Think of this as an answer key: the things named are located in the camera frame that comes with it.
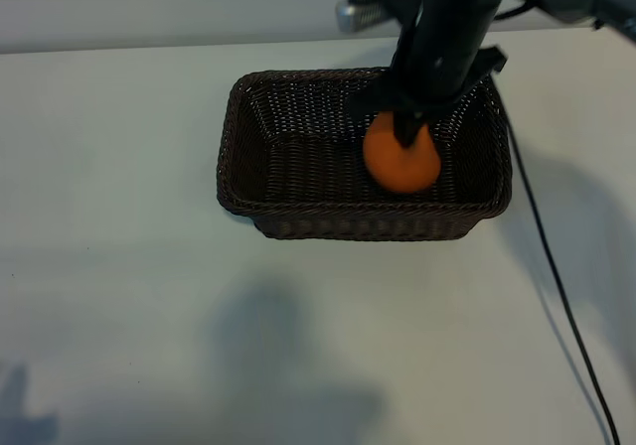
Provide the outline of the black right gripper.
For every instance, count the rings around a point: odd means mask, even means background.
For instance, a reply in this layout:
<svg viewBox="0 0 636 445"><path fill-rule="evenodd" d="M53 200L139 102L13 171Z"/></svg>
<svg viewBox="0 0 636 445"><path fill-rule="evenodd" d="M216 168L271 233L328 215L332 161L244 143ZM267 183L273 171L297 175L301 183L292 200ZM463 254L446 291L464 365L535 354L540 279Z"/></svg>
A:
<svg viewBox="0 0 636 445"><path fill-rule="evenodd" d="M507 57L482 48L492 12L428 13L402 36L388 70L351 95L351 115L392 111L395 138L410 147L426 117L450 110L479 82L500 72Z"/></svg>

